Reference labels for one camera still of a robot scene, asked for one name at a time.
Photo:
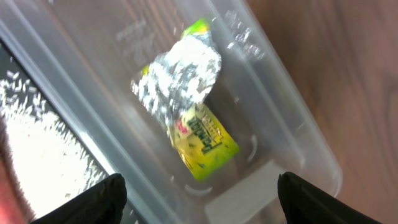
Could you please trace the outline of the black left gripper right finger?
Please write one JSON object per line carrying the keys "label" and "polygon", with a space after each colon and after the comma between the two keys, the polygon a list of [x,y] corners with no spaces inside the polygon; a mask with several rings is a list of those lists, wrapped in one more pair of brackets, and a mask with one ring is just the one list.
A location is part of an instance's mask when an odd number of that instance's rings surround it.
{"label": "black left gripper right finger", "polygon": [[279,176],[277,193],[287,224],[380,224],[293,172]]}

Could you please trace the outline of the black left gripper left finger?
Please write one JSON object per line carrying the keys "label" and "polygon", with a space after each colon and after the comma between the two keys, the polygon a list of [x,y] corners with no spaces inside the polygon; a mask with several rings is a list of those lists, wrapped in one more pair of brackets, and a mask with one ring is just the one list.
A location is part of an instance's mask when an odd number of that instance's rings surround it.
{"label": "black left gripper left finger", "polygon": [[120,224],[126,203],[125,179],[112,174],[32,224]]}

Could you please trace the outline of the white rice pile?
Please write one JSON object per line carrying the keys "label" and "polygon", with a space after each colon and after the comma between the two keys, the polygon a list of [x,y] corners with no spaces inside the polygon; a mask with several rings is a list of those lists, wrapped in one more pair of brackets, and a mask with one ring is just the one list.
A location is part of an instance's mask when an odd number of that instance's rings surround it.
{"label": "white rice pile", "polygon": [[33,81],[15,68],[1,72],[1,114],[14,170],[34,217],[107,176]]}

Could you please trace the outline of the foil wrapper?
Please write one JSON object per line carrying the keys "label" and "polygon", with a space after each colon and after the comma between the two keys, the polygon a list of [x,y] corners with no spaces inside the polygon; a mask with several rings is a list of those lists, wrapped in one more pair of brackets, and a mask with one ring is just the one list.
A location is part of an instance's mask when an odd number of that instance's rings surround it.
{"label": "foil wrapper", "polygon": [[204,103],[222,59],[207,20],[186,28],[168,52],[147,64],[131,90],[165,130],[196,180],[202,181],[239,152],[239,146]]}

